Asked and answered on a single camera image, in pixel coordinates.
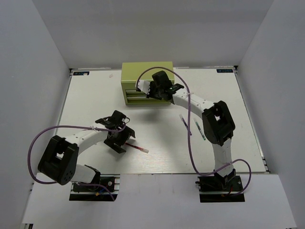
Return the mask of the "red ink pen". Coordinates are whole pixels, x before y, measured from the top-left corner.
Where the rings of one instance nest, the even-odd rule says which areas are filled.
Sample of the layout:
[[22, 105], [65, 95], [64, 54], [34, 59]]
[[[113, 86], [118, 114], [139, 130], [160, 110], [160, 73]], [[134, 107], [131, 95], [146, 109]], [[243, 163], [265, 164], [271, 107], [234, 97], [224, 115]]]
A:
[[132, 145], [130, 143], [125, 143], [127, 146], [130, 146], [132, 148], [135, 148], [137, 150], [140, 150], [141, 152], [144, 152], [144, 153], [149, 153], [149, 150], [148, 149], [145, 149], [145, 148], [142, 148], [142, 147], [139, 147], [139, 146], [135, 146], [135, 145]]

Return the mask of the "purple ink pen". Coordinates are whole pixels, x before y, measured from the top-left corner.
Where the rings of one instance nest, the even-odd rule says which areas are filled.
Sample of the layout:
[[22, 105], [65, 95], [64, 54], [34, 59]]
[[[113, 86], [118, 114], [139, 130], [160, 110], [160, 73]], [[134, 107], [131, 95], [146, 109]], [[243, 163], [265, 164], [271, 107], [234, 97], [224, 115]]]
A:
[[184, 119], [183, 115], [182, 115], [182, 114], [179, 114], [179, 117], [180, 117], [181, 121], [183, 122], [185, 128], [186, 128], [187, 130], [189, 130], [189, 126], [188, 126], [186, 120]]

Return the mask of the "green metal drawer cabinet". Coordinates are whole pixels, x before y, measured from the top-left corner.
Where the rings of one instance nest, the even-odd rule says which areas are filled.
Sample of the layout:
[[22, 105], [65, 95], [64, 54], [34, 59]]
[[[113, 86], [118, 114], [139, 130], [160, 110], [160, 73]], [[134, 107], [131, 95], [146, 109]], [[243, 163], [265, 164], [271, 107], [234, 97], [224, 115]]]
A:
[[143, 92], [136, 91], [136, 81], [138, 78], [151, 82], [152, 75], [161, 71], [159, 69], [152, 69], [140, 76], [145, 70], [151, 67], [165, 67], [173, 70], [172, 62], [124, 62], [122, 63], [121, 72], [121, 86], [126, 105], [136, 104], [165, 104], [164, 100], [157, 100], [147, 98]]

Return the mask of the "green ink pen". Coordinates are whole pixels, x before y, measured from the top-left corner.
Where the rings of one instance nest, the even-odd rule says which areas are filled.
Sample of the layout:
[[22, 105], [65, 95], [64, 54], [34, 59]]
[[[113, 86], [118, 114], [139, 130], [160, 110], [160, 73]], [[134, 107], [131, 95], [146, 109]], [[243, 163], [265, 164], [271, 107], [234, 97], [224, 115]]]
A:
[[199, 123], [197, 122], [197, 120], [195, 118], [193, 118], [193, 121], [194, 121], [194, 123], [195, 123], [195, 125], [196, 125], [196, 127], [197, 127], [197, 129], [198, 129], [198, 131], [200, 133], [200, 135], [202, 136], [203, 140], [205, 141], [206, 137], [204, 136], [204, 133], [203, 133], [201, 127], [199, 126]]

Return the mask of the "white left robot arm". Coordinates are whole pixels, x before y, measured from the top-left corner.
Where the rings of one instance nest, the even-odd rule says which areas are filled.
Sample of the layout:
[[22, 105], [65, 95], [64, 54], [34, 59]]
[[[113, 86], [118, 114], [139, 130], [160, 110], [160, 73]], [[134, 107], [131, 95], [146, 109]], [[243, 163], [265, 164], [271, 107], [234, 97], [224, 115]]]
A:
[[38, 164], [38, 171], [60, 185], [69, 182], [84, 183], [89, 190], [100, 187], [101, 173], [88, 165], [78, 164], [78, 156], [103, 142], [118, 154], [125, 153], [123, 145], [135, 138], [135, 131], [127, 126], [130, 120], [115, 110], [111, 116], [96, 120], [91, 126], [61, 125], [60, 128], [80, 129], [70, 136], [53, 136]]

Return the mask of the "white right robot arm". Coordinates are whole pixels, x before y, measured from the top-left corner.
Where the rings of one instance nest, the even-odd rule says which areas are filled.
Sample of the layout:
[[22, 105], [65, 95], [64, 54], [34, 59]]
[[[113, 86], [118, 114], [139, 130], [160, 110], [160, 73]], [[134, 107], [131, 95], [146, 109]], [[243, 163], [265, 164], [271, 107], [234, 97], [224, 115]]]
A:
[[201, 118], [205, 138], [213, 147], [215, 184], [220, 190], [227, 190], [236, 175], [231, 154], [235, 124], [227, 104], [207, 101], [191, 93], [188, 86], [173, 84], [165, 71], [153, 74], [151, 82], [140, 80], [137, 88], [148, 98], [184, 107], [189, 115], [193, 113]]

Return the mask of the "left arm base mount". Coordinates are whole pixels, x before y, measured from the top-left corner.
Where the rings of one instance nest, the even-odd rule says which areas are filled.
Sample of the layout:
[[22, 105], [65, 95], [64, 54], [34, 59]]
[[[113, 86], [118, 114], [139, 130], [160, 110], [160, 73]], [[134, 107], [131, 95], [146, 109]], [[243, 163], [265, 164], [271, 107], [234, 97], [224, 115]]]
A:
[[99, 186], [72, 183], [69, 201], [113, 202], [119, 194], [120, 175], [101, 175]]

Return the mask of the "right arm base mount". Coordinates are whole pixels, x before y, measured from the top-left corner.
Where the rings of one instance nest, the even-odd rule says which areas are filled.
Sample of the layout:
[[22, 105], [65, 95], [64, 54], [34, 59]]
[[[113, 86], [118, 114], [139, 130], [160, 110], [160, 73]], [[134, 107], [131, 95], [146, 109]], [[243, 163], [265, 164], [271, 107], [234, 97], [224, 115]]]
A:
[[240, 176], [234, 177], [226, 186], [222, 186], [216, 177], [198, 177], [195, 184], [199, 188], [201, 203], [234, 203], [245, 202]]

